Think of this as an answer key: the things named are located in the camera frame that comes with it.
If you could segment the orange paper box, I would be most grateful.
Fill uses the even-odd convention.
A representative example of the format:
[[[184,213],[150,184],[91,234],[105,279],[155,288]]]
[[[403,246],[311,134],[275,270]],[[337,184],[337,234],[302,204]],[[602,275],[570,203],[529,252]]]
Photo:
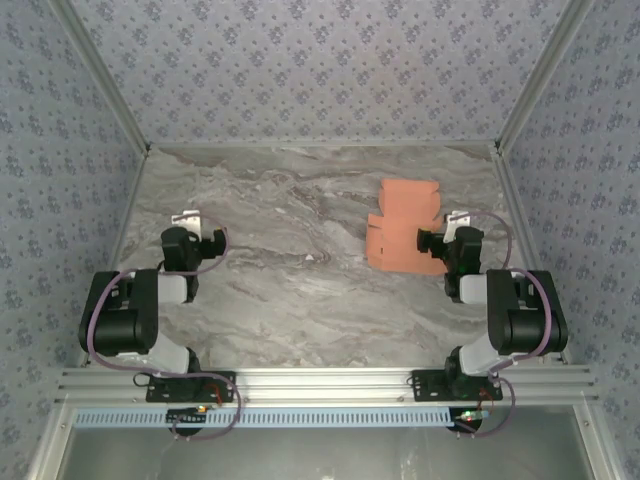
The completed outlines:
[[[442,275],[446,267],[417,247],[419,230],[442,226],[436,181],[384,178],[378,203],[381,213],[368,215],[365,256],[370,267],[393,273]]]

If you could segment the aluminium frame post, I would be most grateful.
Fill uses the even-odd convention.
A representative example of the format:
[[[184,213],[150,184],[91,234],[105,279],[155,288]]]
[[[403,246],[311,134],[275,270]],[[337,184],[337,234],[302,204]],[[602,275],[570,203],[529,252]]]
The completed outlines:
[[[595,0],[568,0],[496,139],[497,151],[503,158],[515,144],[594,3]]]
[[[47,0],[47,2],[67,34],[70,43],[88,69],[129,143],[138,154],[145,155],[148,151],[148,144],[144,135],[75,7],[70,0]]]

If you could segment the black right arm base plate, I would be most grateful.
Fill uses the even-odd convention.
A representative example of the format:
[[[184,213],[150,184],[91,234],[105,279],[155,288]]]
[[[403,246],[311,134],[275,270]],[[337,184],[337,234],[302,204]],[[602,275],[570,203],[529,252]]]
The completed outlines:
[[[444,370],[413,370],[409,385],[416,402],[479,402],[503,399],[500,387],[487,378],[450,374]]]

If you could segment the aluminium lower frame bar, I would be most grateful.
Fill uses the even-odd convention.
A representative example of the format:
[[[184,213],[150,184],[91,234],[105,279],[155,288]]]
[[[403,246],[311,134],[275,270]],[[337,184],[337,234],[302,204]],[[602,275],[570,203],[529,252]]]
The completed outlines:
[[[26,480],[57,480],[73,430],[75,408],[55,404],[32,459]]]
[[[602,407],[582,402],[574,414],[594,479],[627,480]]]

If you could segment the grey metal panel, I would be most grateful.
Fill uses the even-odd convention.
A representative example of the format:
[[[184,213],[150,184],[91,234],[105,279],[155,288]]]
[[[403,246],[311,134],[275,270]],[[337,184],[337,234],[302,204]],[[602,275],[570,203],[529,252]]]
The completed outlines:
[[[59,480],[593,480],[559,439],[446,429],[247,429],[181,442],[165,430],[78,430]]]

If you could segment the aluminium mounting rail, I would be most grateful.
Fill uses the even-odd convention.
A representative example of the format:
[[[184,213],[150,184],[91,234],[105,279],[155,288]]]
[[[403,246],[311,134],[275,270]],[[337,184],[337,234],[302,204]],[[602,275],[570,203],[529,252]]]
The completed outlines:
[[[400,406],[414,402],[409,367],[389,368],[244,368],[237,385],[249,407]],[[591,370],[562,363],[521,363],[500,372],[514,387],[519,406],[596,403],[602,394]],[[79,406],[128,406],[144,402],[131,372],[104,368],[63,371],[56,403]]]

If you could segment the aluminium table side rail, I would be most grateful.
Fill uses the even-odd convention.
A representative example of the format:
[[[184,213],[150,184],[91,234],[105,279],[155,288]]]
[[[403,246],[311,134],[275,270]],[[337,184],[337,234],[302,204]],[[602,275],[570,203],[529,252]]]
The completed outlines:
[[[124,212],[120,217],[120,225],[117,231],[117,235],[113,244],[113,248],[110,251],[110,255],[107,262],[107,270],[115,270],[119,265],[119,260],[124,249],[126,242],[126,234],[128,231],[132,211],[138,195],[138,190],[141,185],[141,180],[144,174],[145,165],[149,158],[151,145],[148,144],[140,156],[139,163],[136,167],[136,171],[132,180],[132,184],[129,188],[126,202],[124,204]]]
[[[523,270],[542,270],[542,263],[510,166],[495,145],[490,146],[489,151],[509,211],[512,236],[518,245],[516,255],[518,261],[513,260],[510,265],[518,266]]]

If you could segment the aluminium table back rail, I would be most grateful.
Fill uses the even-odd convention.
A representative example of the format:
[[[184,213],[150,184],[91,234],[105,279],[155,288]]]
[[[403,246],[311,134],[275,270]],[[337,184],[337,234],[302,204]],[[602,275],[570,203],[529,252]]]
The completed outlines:
[[[311,148],[311,147],[487,147],[495,148],[494,140],[263,140],[227,142],[152,142],[150,149],[206,149],[206,148]]]

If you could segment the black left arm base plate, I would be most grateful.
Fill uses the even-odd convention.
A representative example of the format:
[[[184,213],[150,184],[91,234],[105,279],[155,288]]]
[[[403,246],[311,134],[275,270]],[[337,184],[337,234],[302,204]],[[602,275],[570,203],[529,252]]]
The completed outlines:
[[[210,376],[197,378],[151,376],[147,384],[142,384],[142,387],[146,388],[148,403],[232,403],[235,400],[235,393],[229,382],[236,384],[236,372],[215,371],[215,374],[225,377],[227,382]]]

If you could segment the black controller board with LED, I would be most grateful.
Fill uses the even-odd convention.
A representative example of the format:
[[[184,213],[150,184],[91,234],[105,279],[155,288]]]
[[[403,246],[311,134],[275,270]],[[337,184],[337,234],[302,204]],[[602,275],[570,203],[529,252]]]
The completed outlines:
[[[170,408],[165,414],[165,423],[170,426],[199,425],[204,424],[207,417],[207,408],[202,406]]]
[[[488,419],[491,413],[491,410],[482,408],[450,408],[449,414],[453,422],[450,430],[465,434],[473,434],[481,428],[483,421]]]

